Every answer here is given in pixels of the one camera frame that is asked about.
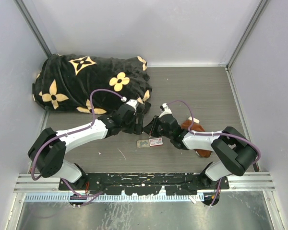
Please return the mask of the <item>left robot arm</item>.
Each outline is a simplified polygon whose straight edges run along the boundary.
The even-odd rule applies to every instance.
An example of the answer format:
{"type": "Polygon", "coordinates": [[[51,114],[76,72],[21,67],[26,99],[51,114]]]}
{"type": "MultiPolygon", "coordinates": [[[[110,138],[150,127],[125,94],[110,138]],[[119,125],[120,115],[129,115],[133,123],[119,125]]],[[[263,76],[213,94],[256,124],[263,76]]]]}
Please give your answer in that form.
{"type": "Polygon", "coordinates": [[[31,173],[34,174],[35,170],[40,173],[37,177],[32,176],[32,179],[58,177],[76,190],[83,189],[87,175],[79,165],[65,160],[66,153],[88,142],[115,136],[121,131],[140,134],[143,122],[140,111],[143,108],[143,104],[129,100],[118,110],[101,115],[91,123],[69,130],[44,129],[28,152],[32,161],[31,173]]]}

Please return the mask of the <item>red white staple box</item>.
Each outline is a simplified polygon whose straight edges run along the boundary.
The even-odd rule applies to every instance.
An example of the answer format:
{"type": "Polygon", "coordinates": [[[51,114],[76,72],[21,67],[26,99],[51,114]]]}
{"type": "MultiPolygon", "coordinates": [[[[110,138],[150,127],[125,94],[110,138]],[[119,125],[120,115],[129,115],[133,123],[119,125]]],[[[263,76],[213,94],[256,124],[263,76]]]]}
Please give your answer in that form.
{"type": "Polygon", "coordinates": [[[151,139],[142,139],[137,141],[138,148],[148,148],[148,147],[156,147],[162,146],[163,139],[162,138],[151,138],[151,139]]]}

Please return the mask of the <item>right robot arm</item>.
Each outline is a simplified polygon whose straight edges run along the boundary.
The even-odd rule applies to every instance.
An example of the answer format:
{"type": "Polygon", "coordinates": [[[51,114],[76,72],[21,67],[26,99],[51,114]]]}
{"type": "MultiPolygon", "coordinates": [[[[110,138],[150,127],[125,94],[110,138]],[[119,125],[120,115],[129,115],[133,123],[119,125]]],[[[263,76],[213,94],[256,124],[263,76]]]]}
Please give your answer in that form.
{"type": "Polygon", "coordinates": [[[194,150],[200,157],[207,158],[214,152],[219,161],[209,163],[195,181],[207,189],[228,175],[243,176],[261,156],[260,150],[235,128],[206,132],[193,117],[179,124],[171,114],[155,116],[143,132],[155,138],[166,137],[177,149],[194,150]]]}

